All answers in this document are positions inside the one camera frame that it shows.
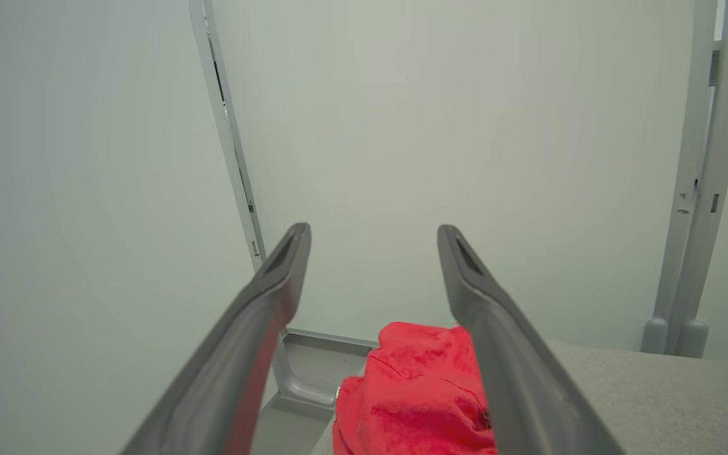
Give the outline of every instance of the red towel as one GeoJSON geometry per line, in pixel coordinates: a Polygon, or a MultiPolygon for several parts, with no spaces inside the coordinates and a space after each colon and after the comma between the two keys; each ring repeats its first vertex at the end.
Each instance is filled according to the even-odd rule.
{"type": "Polygon", "coordinates": [[[465,329],[393,322],[378,339],[364,377],[341,383],[335,455],[496,455],[465,329]]]}

